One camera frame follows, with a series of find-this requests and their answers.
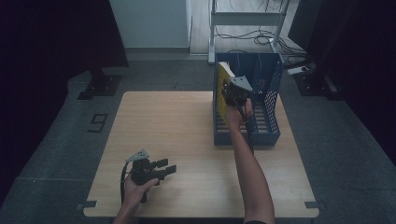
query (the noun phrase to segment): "yellow book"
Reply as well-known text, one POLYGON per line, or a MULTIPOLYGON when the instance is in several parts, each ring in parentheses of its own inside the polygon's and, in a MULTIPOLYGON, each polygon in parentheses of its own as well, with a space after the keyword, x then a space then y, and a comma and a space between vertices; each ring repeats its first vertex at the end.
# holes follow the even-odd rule
POLYGON ((221 116, 224 123, 226 122, 225 115, 227 113, 227 105, 225 104, 224 97, 221 93, 223 90, 223 84, 226 82, 227 84, 230 83, 230 77, 235 77, 233 71, 230 69, 230 65, 226 62, 219 62, 218 66, 218 89, 217 89, 217 108, 219 115, 221 116))

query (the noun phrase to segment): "human arm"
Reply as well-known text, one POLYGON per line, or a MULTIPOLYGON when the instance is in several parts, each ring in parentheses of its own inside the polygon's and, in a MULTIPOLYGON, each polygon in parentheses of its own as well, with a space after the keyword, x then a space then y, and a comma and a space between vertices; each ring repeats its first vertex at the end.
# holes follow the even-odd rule
POLYGON ((137 186, 136 183, 128 175, 125 178, 125 196, 119 213, 113 221, 113 224, 131 223, 134 214, 139 207, 143 194, 152 186, 157 184, 159 179, 151 179, 142 186, 137 186))
MULTIPOLYGON (((253 112, 247 99, 247 117, 253 112)), ((275 210, 265 175, 241 133, 242 117, 234 106, 227 106, 227 125, 233 140, 236 171, 245 206, 245 221, 275 223, 275 210)))

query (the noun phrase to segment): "gray carpet floor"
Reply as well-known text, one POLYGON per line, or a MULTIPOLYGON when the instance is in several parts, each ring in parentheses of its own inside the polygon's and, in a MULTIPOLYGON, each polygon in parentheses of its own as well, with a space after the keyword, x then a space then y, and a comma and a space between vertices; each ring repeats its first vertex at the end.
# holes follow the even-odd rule
MULTIPOLYGON (((111 223, 85 217, 85 203, 126 91, 211 91, 214 66, 203 60, 130 61, 108 68, 120 75, 114 96, 78 100, 91 76, 69 81, 69 94, 45 139, 15 180, 0 223, 111 223), (91 124, 107 114, 100 133, 91 124)), ((278 218, 276 223, 396 223, 396 168, 344 101, 303 97, 284 72, 279 90, 290 127, 320 208, 316 218, 278 218)), ((136 223, 241 223, 241 219, 140 219, 136 223)))

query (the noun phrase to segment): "wooden table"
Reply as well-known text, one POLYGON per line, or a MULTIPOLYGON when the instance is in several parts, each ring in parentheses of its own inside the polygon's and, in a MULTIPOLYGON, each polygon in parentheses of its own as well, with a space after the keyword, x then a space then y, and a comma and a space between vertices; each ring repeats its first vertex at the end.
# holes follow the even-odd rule
MULTIPOLYGON (((317 217, 315 198, 280 98, 281 135, 273 147, 255 146, 276 217, 317 217)), ((130 91, 123 95, 84 208, 87 217, 115 217, 120 172, 141 148, 151 161, 169 159, 177 172, 151 188, 137 217, 243 217, 233 148, 214 146, 211 91, 130 91)))

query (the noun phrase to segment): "blue basket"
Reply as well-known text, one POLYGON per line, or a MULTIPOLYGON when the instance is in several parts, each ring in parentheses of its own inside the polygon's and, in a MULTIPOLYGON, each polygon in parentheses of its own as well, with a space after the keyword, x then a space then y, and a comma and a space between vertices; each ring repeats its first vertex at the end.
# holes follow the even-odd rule
POLYGON ((215 145, 231 145, 227 125, 218 114, 217 83, 218 62, 227 62, 237 77, 245 76, 253 88, 250 94, 254 116, 249 119, 253 145, 273 146, 280 136, 276 122, 275 106, 283 71, 283 60, 279 53, 217 53, 213 88, 213 128, 215 145))

